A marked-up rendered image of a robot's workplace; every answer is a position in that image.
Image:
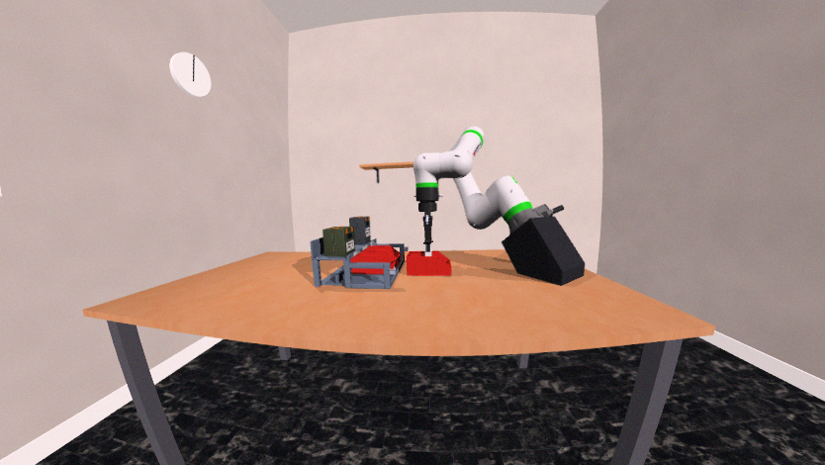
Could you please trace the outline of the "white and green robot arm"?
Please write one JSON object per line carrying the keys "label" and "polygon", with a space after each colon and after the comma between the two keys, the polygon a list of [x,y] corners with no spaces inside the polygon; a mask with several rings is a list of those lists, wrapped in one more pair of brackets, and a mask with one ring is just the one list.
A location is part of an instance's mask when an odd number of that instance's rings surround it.
{"label": "white and green robot arm", "polygon": [[435,203],[439,197],[443,197],[443,194],[438,192],[438,180],[453,178],[469,225],[474,229],[483,230],[503,215],[509,227],[509,234],[530,218],[553,217],[553,214],[564,210],[563,205],[549,209],[545,204],[533,209],[511,176],[497,179],[482,194],[470,171],[474,152],[480,150],[485,134],[478,127],[469,128],[458,139],[461,141],[458,146],[457,141],[447,152],[423,153],[414,160],[414,196],[417,202]]}

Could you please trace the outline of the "grey metal shelf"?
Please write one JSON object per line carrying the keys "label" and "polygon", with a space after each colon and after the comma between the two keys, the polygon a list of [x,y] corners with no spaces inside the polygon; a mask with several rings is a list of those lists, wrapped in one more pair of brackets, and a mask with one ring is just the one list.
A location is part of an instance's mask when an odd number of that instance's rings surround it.
{"label": "grey metal shelf", "polygon": [[[366,244],[355,244],[355,251],[348,254],[346,258],[346,256],[324,256],[323,237],[311,240],[310,244],[315,287],[329,285],[358,289],[391,289],[405,261],[405,251],[408,251],[408,247],[403,243],[377,243],[377,238],[375,238]],[[399,247],[402,261],[398,268],[396,267],[397,270],[396,268],[391,269],[390,262],[351,262],[352,257],[370,245],[390,245],[391,247]],[[343,260],[343,266],[321,280],[320,260]],[[351,268],[384,268],[384,274],[352,274]]]}

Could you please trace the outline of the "dark grey case with orange latches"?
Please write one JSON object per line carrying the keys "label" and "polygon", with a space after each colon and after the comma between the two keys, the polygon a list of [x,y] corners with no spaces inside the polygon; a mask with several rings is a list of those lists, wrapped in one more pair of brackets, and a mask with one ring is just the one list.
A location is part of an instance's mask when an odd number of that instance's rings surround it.
{"label": "dark grey case with orange latches", "polygon": [[349,218],[349,226],[354,227],[355,244],[366,244],[371,241],[370,217]]}

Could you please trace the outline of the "red bin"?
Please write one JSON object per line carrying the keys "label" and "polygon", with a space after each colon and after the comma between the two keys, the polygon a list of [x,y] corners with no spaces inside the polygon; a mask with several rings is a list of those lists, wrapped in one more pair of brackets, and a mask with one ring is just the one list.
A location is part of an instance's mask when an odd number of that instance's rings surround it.
{"label": "red bin", "polygon": [[451,276],[450,259],[439,251],[432,251],[432,256],[425,256],[425,251],[410,251],[407,255],[407,275]]}
{"label": "red bin", "polygon": [[[353,257],[351,262],[390,262],[391,269],[398,268],[397,258],[386,250],[363,250]],[[384,274],[383,269],[351,268],[351,272],[352,274]]]}
{"label": "red bin", "polygon": [[402,261],[401,254],[390,245],[370,245],[364,250],[386,250],[398,259],[398,266]]}

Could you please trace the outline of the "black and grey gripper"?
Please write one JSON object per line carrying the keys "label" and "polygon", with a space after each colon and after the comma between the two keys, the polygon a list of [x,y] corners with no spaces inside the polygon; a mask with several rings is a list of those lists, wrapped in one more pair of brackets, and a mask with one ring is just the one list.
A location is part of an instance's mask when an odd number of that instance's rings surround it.
{"label": "black and grey gripper", "polygon": [[424,217],[422,217],[422,219],[424,220],[424,222],[423,222],[423,226],[424,226],[424,243],[423,244],[425,244],[425,256],[432,256],[431,252],[432,252],[433,240],[431,240],[431,227],[432,227],[433,216],[431,215],[430,212],[436,212],[437,211],[437,203],[418,203],[418,211],[419,212],[424,212]]}

